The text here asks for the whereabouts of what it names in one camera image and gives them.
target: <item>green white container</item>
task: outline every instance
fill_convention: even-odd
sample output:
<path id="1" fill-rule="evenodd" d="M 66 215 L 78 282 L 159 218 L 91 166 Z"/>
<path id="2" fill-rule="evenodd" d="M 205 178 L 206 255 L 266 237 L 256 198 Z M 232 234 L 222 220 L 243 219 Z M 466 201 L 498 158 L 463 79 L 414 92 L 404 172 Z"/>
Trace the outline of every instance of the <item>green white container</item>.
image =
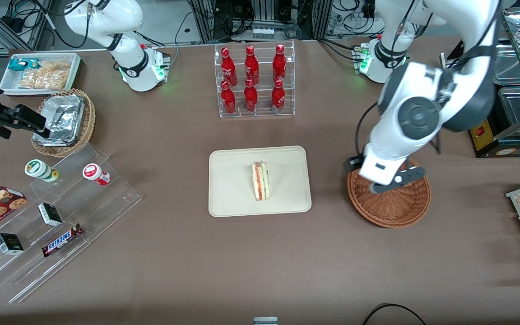
<path id="1" fill-rule="evenodd" d="M 53 183 L 60 177 L 60 173 L 39 159 L 33 159 L 25 165 L 25 173 L 31 177 L 43 179 Z"/>

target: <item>table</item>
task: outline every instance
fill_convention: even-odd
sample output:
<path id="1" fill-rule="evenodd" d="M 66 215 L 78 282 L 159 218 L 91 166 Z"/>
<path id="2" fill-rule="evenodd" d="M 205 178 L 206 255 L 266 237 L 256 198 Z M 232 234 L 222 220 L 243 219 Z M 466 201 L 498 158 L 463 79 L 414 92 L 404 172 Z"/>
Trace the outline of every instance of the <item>table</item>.
<path id="1" fill-rule="evenodd" d="M 437 65 L 457 42 L 421 37 L 410 54 Z M 405 229 L 374 226 L 351 205 L 341 164 L 381 85 L 317 42 L 296 46 L 297 115 L 260 121 L 218 117 L 213 46 L 182 47 L 170 82 L 148 93 L 122 82 L 108 52 L 79 52 L 78 87 L 97 110 L 91 142 L 145 199 L 21 304 L 0 292 L 0 324 L 242 325 L 274 315 L 283 325 L 352 325 L 382 302 L 430 324 L 520 323 L 520 224 L 504 197 L 520 188 L 520 158 L 476 159 L 466 132 L 444 131 L 442 155 L 413 154 L 431 182 L 428 214 Z M 376 121 L 367 117 L 363 137 Z M 211 152 L 295 144 L 307 152 L 309 212 L 208 214 Z M 32 158 L 57 161 L 37 154 L 27 132 L 0 139 L 0 185 L 26 187 Z M 382 323 L 416 321 L 383 309 L 370 321 Z"/>

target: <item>yellow label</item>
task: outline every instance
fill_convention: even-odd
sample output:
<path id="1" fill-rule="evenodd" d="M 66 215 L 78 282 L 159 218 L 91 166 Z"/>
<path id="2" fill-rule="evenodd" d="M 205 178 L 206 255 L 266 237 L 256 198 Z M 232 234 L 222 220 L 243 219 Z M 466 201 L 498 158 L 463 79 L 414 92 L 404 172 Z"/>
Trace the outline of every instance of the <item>yellow label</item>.
<path id="1" fill-rule="evenodd" d="M 493 142 L 495 138 L 493 137 L 493 131 L 491 131 L 489 121 L 485 120 L 483 123 L 471 128 L 471 138 L 473 138 L 473 144 L 475 144 L 477 150 L 481 150 Z"/>

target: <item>clear acrylic bottle rack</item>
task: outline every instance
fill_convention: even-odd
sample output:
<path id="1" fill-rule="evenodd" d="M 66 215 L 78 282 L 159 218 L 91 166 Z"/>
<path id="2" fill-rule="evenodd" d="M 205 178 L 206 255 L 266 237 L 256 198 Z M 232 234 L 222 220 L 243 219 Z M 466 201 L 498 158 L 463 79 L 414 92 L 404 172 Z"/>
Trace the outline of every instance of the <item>clear acrylic bottle rack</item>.
<path id="1" fill-rule="evenodd" d="M 258 91 L 258 109 L 251 113 L 246 109 L 244 101 L 244 89 L 246 88 L 244 81 L 246 80 L 246 71 L 244 69 L 244 61 L 246 61 L 246 46 L 250 44 L 222 44 L 216 45 L 214 48 L 214 71 L 216 74 L 216 92 L 218 94 L 218 107 L 220 117 L 255 117 L 255 116 L 283 116 L 294 115 L 296 111 L 295 101 L 295 53 L 294 43 L 288 42 L 259 42 L 252 43 L 254 52 L 258 58 L 258 66 L 260 67 L 260 82 L 256 85 Z M 272 61 L 276 54 L 276 45 L 284 45 L 284 56 L 286 57 L 286 78 L 283 80 L 283 89 L 286 93 L 284 97 L 284 109 L 280 114 L 272 111 L 272 90 L 274 89 L 274 80 L 272 79 Z M 238 84 L 232 87 L 232 91 L 236 97 L 236 113 L 234 115 L 226 114 L 222 105 L 220 93 L 222 88 L 220 83 L 223 80 L 222 75 L 222 55 L 220 50 L 227 47 L 230 50 L 230 56 L 236 64 L 236 76 Z"/>
<path id="2" fill-rule="evenodd" d="M 110 173 L 107 185 L 83 178 L 81 171 L 89 163 Z M 142 199 L 111 167 L 108 156 L 91 144 L 81 146 L 54 168 L 60 173 L 59 179 L 54 183 L 33 181 L 22 191 L 28 203 L 0 222 L 0 232 L 16 234 L 25 250 L 15 256 L 0 251 L 0 286 L 9 302 L 25 299 Z M 61 226 L 43 222 L 37 208 L 42 202 L 56 206 L 63 220 Z M 42 247 L 78 223 L 83 234 L 43 257 Z"/>

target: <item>red bottle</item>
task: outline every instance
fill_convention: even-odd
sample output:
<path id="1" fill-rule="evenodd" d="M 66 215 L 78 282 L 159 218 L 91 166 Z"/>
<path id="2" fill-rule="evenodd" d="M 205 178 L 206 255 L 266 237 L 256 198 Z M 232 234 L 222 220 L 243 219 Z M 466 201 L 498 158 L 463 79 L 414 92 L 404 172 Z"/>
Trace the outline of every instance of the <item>red bottle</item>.
<path id="1" fill-rule="evenodd" d="M 220 85 L 222 87 L 222 93 L 220 93 L 220 96 L 222 97 L 224 110 L 226 111 L 226 114 L 234 115 L 236 113 L 236 97 L 234 97 L 234 93 L 230 89 L 230 85 L 226 80 L 222 80 Z"/>
<path id="2" fill-rule="evenodd" d="M 254 113 L 258 108 L 258 91 L 254 88 L 254 82 L 250 78 L 246 79 L 244 98 L 246 99 L 246 109 Z"/>
<path id="3" fill-rule="evenodd" d="M 280 114 L 284 110 L 284 89 L 282 89 L 282 79 L 274 82 L 274 89 L 272 90 L 272 111 L 275 114 Z"/>
<path id="4" fill-rule="evenodd" d="M 236 65 L 230 57 L 230 51 L 224 47 L 220 53 L 222 53 L 222 74 L 224 79 L 227 80 L 231 86 L 235 87 L 238 84 L 238 78 L 236 76 Z"/>
<path id="5" fill-rule="evenodd" d="M 274 82 L 286 77 L 286 58 L 284 57 L 284 45 L 276 45 L 276 55 L 272 61 L 272 78 Z"/>
<path id="6" fill-rule="evenodd" d="M 244 62 L 246 68 L 246 78 L 250 78 L 254 84 L 260 82 L 260 69 L 258 68 L 258 59 L 254 55 L 254 46 L 246 46 L 246 61 Z"/>

